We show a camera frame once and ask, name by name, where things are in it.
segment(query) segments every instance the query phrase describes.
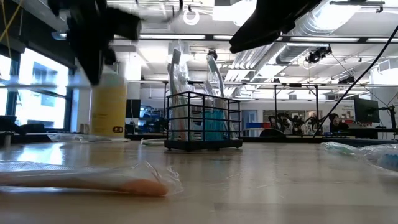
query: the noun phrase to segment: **window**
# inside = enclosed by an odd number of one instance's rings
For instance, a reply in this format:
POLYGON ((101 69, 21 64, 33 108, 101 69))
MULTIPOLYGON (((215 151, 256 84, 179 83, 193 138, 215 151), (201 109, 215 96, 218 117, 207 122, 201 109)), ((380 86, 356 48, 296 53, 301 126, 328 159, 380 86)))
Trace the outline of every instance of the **window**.
MULTIPOLYGON (((25 53, 21 54, 19 83, 53 83, 65 86, 68 83, 68 71, 68 67, 26 49, 25 53)), ((65 87, 19 90, 16 124, 44 124, 45 128, 65 128, 66 95, 65 87)))
MULTIPOLYGON (((10 79, 11 59, 0 55, 0 86, 4 86, 1 81, 10 79)), ((8 89, 0 88, 0 115, 6 114, 8 89)))

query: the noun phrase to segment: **black wire rack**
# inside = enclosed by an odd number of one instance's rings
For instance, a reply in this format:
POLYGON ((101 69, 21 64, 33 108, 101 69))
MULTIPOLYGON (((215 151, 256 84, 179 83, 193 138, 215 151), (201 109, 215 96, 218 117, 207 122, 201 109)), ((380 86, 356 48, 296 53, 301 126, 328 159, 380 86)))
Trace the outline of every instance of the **black wire rack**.
POLYGON ((168 149, 186 151, 202 149, 219 150, 221 148, 239 148, 242 146, 242 140, 238 139, 241 137, 241 105, 239 100, 187 91, 167 96, 166 113, 169 130, 167 130, 167 140, 164 142, 164 145, 168 149), (173 100, 180 101, 180 103, 170 105, 173 100), (215 101, 218 101, 217 105, 225 106, 216 107, 207 105, 208 102, 216 104, 215 101), (171 116, 172 113, 176 113, 177 108, 181 108, 180 111, 184 110, 186 116, 178 116, 176 114, 171 116), (208 113, 211 111, 218 111, 219 113, 222 111, 223 115, 220 116, 221 118, 208 117, 208 113), (234 113, 238 114, 238 118, 232 118, 232 114, 234 113), (182 128, 170 125, 170 123, 177 120, 180 120, 181 123, 185 120, 187 125, 182 128), (200 124, 197 126, 201 128, 194 129, 193 124, 200 124), (209 126, 206 127, 206 124, 218 124, 219 128, 209 129, 209 126), (232 124, 238 124, 238 128, 232 128, 231 130, 232 124))

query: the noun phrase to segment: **computer monitor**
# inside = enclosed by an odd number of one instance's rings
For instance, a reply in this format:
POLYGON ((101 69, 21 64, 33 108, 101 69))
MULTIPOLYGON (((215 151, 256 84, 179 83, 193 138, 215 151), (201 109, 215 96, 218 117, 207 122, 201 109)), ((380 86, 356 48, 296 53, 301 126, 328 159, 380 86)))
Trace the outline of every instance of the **computer monitor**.
POLYGON ((380 123, 379 102, 374 100, 354 99, 355 120, 361 123, 380 123))
POLYGON ((126 118, 139 118, 140 107, 141 107, 141 100, 127 100, 126 118))

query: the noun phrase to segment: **wooden table surface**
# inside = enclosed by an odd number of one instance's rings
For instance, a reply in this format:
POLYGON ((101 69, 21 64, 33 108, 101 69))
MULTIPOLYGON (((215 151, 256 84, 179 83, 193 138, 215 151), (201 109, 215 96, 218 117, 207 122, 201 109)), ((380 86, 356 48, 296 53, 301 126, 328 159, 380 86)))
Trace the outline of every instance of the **wooden table surface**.
POLYGON ((245 143, 242 150, 165 153, 138 142, 32 144, 1 159, 68 166, 147 160, 174 166, 184 192, 167 198, 0 188, 0 223, 396 223, 398 176, 318 144, 245 143))

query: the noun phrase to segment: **yellow cable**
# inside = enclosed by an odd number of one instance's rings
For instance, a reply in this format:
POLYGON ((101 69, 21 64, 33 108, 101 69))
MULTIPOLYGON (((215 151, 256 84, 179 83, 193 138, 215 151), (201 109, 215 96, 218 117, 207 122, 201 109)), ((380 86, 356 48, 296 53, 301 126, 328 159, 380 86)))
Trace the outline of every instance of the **yellow cable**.
POLYGON ((19 8, 21 7, 21 4, 22 4, 23 1, 24 1, 24 0, 20 0, 20 1, 19 1, 19 4, 18 4, 18 6, 17 6, 17 9, 15 10, 14 14, 11 16, 11 19, 10 19, 10 21, 8 22, 7 26, 6 26, 6 29, 4 30, 4 32, 3 32, 3 33, 1 34, 1 36, 0 36, 0 42, 2 41, 2 39, 4 38, 4 36, 6 35, 6 33, 8 33, 8 29, 10 28, 12 22, 14 21, 15 16, 17 15, 17 13, 18 13, 18 11, 19 11, 19 8))
MULTIPOLYGON (((4 5, 4 2, 2 3, 2 18, 4 20, 4 27, 6 27, 7 26, 7 18, 6 18, 6 7, 4 5)), ((6 30, 6 40, 7 40, 8 54, 9 54, 10 59, 11 59, 12 58, 11 57, 11 46, 10 46, 10 40, 9 40, 9 37, 8 37, 8 31, 7 30, 6 30)), ((10 75, 15 75, 13 66, 11 66, 11 74, 10 75)))

